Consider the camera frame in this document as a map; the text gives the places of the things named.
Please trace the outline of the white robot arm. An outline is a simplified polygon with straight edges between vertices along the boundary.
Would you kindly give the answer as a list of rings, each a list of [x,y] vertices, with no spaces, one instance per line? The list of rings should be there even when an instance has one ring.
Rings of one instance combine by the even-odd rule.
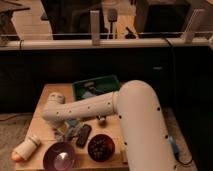
[[[130,171],[175,171],[175,157],[158,97],[144,81],[124,83],[118,91],[72,103],[61,93],[51,93],[42,118],[60,128],[71,118],[117,114]]]

